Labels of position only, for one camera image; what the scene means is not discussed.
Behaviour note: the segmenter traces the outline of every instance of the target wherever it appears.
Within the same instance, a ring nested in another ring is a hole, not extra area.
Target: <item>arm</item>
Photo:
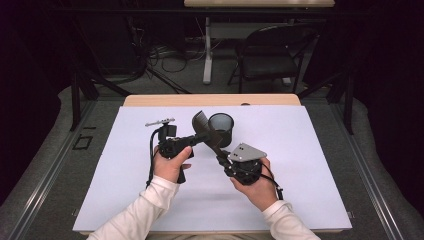
[[[271,169],[271,163],[268,159],[261,158],[261,162],[268,169]],[[271,173],[267,168],[262,168],[262,174],[271,177]],[[271,181],[261,177],[254,184],[244,186],[235,178],[230,179],[234,187],[245,194],[253,205],[263,213],[274,238],[290,240],[319,239],[293,213],[290,203],[277,199],[275,186]]]
[[[137,200],[90,234],[88,240],[146,238],[153,222],[168,211],[178,187],[155,175]]]
[[[173,159],[156,154],[154,177],[147,189],[124,211],[90,234],[88,240],[145,239],[154,221],[168,211],[178,192],[176,182],[180,166],[183,165],[184,169],[190,167],[183,163],[191,151],[191,147],[186,147]]]
[[[315,240],[319,239],[293,213],[290,203],[278,200],[262,212],[275,239]]]

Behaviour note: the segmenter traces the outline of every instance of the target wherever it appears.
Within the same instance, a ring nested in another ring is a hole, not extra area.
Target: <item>office chair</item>
[[[274,80],[295,78],[292,92],[296,92],[304,50],[317,37],[317,31],[305,25],[271,26],[251,33],[235,47],[237,66],[227,83],[230,85],[239,69],[239,93],[243,80]],[[290,53],[290,47],[297,47]]]

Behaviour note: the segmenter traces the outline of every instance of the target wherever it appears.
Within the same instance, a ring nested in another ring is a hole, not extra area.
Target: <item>white long-sleeve shirt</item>
[[[149,187],[131,205],[91,233],[87,240],[142,240],[156,219],[165,214],[179,184],[154,176]],[[319,239],[293,213],[290,203],[279,200],[263,211],[275,239]]]

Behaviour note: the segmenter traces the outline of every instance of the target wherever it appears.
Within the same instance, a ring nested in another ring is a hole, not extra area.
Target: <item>black curtain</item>
[[[304,78],[317,84],[354,63],[354,96],[368,108],[377,153],[422,216],[423,7],[415,0],[337,1],[336,10],[369,10],[377,15],[366,21],[328,21]]]
[[[0,5],[0,204],[37,153],[70,85],[68,66],[34,1]]]

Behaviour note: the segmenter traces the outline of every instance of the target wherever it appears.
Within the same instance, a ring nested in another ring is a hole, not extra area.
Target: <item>white paper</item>
[[[284,199],[310,229],[352,227],[306,109],[263,105],[121,107],[73,230],[96,230],[144,190],[150,136],[161,126],[145,127],[146,123],[173,117],[177,136],[186,137],[195,134],[191,122],[200,110],[207,117],[219,112],[233,117],[233,140],[227,151],[244,142],[267,153]],[[152,231],[269,230],[262,213],[234,189],[215,153],[204,143],[193,152],[186,182]]]

